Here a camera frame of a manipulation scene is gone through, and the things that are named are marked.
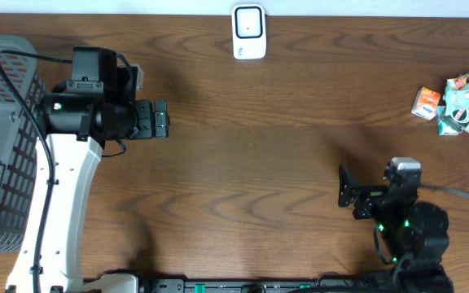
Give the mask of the small teal tissue pack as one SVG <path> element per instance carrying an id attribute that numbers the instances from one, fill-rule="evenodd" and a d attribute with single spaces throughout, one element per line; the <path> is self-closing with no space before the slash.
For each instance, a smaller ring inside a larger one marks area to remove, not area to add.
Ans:
<path id="1" fill-rule="evenodd" d="M 436 110 L 436 124 L 438 134 L 440 136 L 456 136 L 459 135 L 462 130 L 455 129 L 452 125 L 448 124 L 445 120 L 445 106 L 438 106 Z"/>

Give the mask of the small orange tissue pack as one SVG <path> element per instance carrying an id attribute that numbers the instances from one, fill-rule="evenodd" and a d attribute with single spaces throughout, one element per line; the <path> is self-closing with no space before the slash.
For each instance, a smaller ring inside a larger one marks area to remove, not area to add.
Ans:
<path id="1" fill-rule="evenodd" d="M 411 113 L 425 120 L 432 120 L 441 100 L 441 94 L 422 87 L 416 94 Z"/>

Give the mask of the red white tape roll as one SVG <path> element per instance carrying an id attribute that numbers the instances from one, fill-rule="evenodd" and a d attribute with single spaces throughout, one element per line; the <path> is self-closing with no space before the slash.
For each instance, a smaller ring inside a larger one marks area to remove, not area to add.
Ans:
<path id="1" fill-rule="evenodd" d="M 452 129 L 462 132 L 469 125 L 469 109 L 460 109 L 449 115 L 444 115 L 443 121 Z"/>

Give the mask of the green Zappy wipes pack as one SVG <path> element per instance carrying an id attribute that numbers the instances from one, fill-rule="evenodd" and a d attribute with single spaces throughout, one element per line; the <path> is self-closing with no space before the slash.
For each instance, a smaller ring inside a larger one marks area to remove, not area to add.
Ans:
<path id="1" fill-rule="evenodd" d="M 469 109 L 469 75 L 448 79 L 445 87 L 445 114 Z"/>

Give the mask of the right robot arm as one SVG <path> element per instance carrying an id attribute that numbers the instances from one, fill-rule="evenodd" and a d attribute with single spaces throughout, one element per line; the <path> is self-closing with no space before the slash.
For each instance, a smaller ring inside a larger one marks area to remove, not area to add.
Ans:
<path id="1" fill-rule="evenodd" d="M 338 173 L 338 206 L 353 205 L 356 220 L 376 222 L 376 251 L 384 264 L 393 266 L 373 274 L 371 284 L 403 292 L 453 292 L 441 265 L 449 247 L 449 217 L 444 209 L 419 200 L 420 162 L 392 158 L 384 170 L 386 185 L 363 185 L 343 165 Z"/>

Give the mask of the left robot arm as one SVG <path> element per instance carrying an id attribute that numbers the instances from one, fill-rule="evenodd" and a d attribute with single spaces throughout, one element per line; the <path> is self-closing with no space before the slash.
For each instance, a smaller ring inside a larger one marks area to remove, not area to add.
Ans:
<path id="1" fill-rule="evenodd" d="M 27 113 L 38 134 L 33 198 L 8 292 L 147 292 L 140 273 L 84 281 L 81 245 L 88 196 L 106 142 L 167 138 L 164 100 L 137 100 L 143 72 L 113 50 L 77 46 L 70 79 Z"/>

